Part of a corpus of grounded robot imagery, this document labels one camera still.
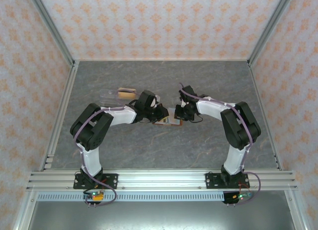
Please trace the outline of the clear acrylic card stand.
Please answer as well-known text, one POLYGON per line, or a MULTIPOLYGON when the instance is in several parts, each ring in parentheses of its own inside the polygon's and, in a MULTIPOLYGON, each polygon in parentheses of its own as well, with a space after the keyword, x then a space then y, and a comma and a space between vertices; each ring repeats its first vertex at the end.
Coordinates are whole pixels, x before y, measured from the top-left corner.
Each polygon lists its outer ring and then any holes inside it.
POLYGON ((117 91, 112 89, 101 89, 99 92, 99 104, 103 107, 122 107, 126 104, 129 104, 134 99, 120 99, 117 96, 117 91))

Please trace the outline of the aluminium frame post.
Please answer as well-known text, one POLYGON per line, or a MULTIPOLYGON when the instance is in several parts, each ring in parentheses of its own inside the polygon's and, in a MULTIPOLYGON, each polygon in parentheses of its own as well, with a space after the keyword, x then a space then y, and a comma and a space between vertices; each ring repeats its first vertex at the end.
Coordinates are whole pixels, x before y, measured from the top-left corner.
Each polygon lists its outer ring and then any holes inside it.
POLYGON ((277 25, 279 19, 283 15, 286 7, 288 6, 290 0, 279 0, 276 8, 274 9, 272 15, 270 16, 260 38, 256 42, 254 49, 251 52, 250 57, 247 59, 247 64, 251 68, 264 48, 267 40, 269 39, 271 33, 273 32, 275 26, 277 25))
POLYGON ((38 10, 42 21, 47 26, 48 30, 50 31, 53 39, 55 40, 58 48, 62 52, 63 57, 65 58, 66 62, 73 67, 75 60, 73 59, 69 49, 67 48, 60 32, 58 31, 51 15, 49 14, 47 8, 45 7, 42 0, 31 0, 35 5, 36 9, 38 10))

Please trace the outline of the circuit board with green light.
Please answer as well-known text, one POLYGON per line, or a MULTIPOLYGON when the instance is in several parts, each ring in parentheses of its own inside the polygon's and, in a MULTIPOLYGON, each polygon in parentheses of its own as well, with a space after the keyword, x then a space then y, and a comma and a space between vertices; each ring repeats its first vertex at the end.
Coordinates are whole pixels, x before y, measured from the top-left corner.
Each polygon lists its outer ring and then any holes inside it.
POLYGON ((244 198, 247 198, 247 197, 251 197, 252 194, 250 192, 248 193, 241 193, 241 194, 235 194, 232 196, 232 198, 235 200, 235 199, 244 199, 244 198))

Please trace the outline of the circuit board with yellow connector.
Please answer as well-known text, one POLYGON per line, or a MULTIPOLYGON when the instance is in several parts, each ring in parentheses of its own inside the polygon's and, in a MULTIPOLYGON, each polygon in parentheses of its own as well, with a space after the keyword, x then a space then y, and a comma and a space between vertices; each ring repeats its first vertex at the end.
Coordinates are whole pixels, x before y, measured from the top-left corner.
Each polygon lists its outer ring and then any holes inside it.
POLYGON ((87 201, 94 201, 94 202, 101 202, 104 199, 103 192, 100 191, 93 191, 93 192, 87 192, 84 191, 84 199, 87 201))

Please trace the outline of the aluminium frame leg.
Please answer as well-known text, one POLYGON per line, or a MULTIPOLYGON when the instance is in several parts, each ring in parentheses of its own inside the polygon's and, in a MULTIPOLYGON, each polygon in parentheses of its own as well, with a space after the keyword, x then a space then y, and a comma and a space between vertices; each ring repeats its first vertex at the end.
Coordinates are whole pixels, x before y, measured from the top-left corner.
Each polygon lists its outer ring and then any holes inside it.
POLYGON ((284 193, 295 230, 312 230, 311 223, 306 216, 306 205, 299 190, 285 190, 284 193))
POLYGON ((22 199, 22 204, 20 206, 16 222, 14 224, 13 230, 28 230, 32 215, 37 202, 38 192, 31 191, 26 192, 22 199))

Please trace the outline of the grey metal sheet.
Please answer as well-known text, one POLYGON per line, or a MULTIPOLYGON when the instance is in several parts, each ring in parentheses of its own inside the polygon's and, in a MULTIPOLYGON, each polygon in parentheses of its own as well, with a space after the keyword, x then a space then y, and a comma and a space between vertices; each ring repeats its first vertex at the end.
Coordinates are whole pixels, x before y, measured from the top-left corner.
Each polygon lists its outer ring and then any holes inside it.
POLYGON ((38 202, 29 230, 295 230, 289 208, 269 203, 38 202))

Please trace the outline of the brown leather card holder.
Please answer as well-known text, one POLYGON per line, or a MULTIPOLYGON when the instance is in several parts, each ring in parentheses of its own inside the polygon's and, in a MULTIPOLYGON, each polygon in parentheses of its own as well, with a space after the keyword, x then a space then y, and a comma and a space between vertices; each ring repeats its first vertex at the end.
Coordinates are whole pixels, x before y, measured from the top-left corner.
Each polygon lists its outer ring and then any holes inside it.
POLYGON ((175 114, 175 108, 168 108, 168 116, 164 119, 157 121, 154 123, 154 125, 160 125, 160 126, 182 126, 183 121, 176 119, 174 117, 175 114))

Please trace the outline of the aluminium table edge rail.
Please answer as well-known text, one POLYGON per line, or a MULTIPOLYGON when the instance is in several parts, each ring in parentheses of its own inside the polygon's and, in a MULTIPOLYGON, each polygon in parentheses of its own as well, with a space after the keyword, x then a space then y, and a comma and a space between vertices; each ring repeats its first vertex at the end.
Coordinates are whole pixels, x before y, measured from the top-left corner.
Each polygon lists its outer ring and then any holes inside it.
POLYGON ((259 105, 260 105, 262 117, 263 117, 263 120, 264 120, 264 123, 265 123, 265 127, 266 127, 266 132, 268 134, 269 141, 271 143, 271 148, 272 148, 272 152, 273 152, 273 155, 274 155, 274 158, 275 158, 275 161, 276 161, 277 169, 279 171, 283 171, 284 170, 284 166, 282 164, 281 157, 279 155, 279 152, 277 151, 275 141, 274 141, 273 136, 271 134, 271 129, 270 129, 268 121, 267 121, 265 109, 264 109, 264 106, 263 106, 263 103, 262 103, 261 95, 260 95, 260 92, 258 90, 257 83, 256 83, 256 78, 255 78, 255 75, 253 73, 251 65, 249 66, 249 72, 250 72, 250 76, 252 78, 252 82, 253 82, 253 85, 254 85, 254 88, 255 88, 257 99, 258 99, 258 102, 259 102, 259 105))
POLYGON ((79 66, 79 61, 75 61, 75 63, 70 68, 70 71, 66 80, 66 84, 64 86, 64 90, 62 93, 62 97, 59 103, 59 108, 57 111, 53 129, 52 129, 51 137, 39 167, 40 172, 44 171, 45 166, 48 163, 48 159, 52 159, 54 157, 56 146, 57 146, 60 132, 62 129, 65 113, 67 110, 68 102, 69 102, 70 95, 73 89, 76 74, 78 71, 78 66, 79 66))

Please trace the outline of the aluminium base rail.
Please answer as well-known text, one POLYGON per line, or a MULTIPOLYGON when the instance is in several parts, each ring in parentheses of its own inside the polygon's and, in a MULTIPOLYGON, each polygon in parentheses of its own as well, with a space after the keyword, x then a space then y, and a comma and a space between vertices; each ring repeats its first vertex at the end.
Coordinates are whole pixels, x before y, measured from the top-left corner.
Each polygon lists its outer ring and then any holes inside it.
MULTIPOLYGON (((206 174, 208 169, 111 169, 118 174, 118 191, 208 191, 221 190, 206 174)), ((251 169, 247 171, 249 188, 260 190, 299 190, 300 184, 292 171, 251 169)), ((71 191, 75 180, 74 169, 46 169, 30 175, 28 191, 71 191)))

